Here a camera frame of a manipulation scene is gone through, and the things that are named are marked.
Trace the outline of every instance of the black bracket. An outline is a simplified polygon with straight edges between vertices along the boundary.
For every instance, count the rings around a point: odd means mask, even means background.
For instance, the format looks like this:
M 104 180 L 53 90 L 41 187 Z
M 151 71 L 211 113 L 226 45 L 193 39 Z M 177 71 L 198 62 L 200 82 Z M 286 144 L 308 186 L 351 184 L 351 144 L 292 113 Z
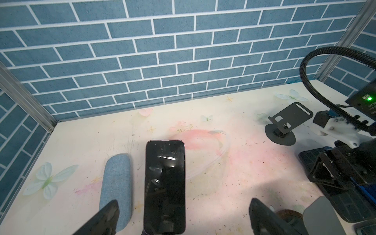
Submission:
M 266 136 L 274 143 L 293 145 L 296 142 L 292 129 L 313 117 L 313 112 L 299 102 L 287 106 L 285 109 L 268 117 L 272 124 L 265 127 Z

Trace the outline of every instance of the black phone screen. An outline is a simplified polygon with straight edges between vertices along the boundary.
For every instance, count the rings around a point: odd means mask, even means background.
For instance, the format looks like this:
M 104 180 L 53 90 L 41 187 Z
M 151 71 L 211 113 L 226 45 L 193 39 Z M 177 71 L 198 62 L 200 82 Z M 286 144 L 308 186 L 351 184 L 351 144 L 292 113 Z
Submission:
M 182 234 L 185 231 L 185 147 L 181 140 L 146 144 L 144 231 Z

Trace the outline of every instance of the black corrugated tube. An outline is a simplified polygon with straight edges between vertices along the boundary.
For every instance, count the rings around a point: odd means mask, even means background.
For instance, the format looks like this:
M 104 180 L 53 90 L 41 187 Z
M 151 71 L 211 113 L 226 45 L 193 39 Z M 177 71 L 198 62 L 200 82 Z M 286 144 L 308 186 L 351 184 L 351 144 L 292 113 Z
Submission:
M 302 63 L 300 64 L 299 68 L 299 74 L 300 78 L 304 84 L 304 86 L 307 88 L 307 90 L 321 103 L 326 105 L 329 109 L 332 109 L 334 112 L 336 112 L 338 115 L 345 118 L 349 123 L 353 124 L 356 128 L 368 132 L 369 126 L 365 125 L 364 123 L 361 123 L 359 120 L 348 114 L 346 111 L 329 101 L 327 98 L 322 96 L 309 82 L 309 79 L 307 77 L 307 64 L 310 59 L 312 59 L 315 56 L 318 55 L 324 55 L 324 54 L 335 54 L 335 55 L 341 55 L 346 56 L 348 58 L 354 59 L 356 61 L 361 62 L 362 64 L 372 68 L 373 70 L 376 70 L 376 59 L 362 53 L 360 51 L 346 48 L 346 47 L 322 47 L 318 48 L 312 52 L 310 52 L 306 57 L 304 57 Z

